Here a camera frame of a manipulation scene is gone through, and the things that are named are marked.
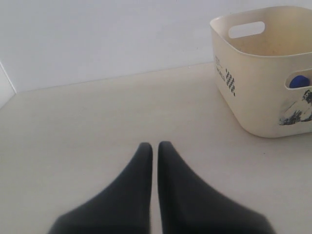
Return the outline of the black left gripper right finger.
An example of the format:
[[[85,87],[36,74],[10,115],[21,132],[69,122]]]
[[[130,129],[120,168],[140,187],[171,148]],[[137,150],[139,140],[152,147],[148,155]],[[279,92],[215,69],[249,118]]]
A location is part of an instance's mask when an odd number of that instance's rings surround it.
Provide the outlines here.
[[[158,198],[164,234],[272,234],[267,218],[201,179],[173,144],[158,146]]]

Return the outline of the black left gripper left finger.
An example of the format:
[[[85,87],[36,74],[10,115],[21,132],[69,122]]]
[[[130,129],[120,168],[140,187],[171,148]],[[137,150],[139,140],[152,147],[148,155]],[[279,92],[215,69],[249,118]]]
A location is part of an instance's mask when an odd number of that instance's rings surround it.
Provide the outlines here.
[[[139,144],[118,177],[98,195],[59,216],[51,234],[148,234],[153,149]]]

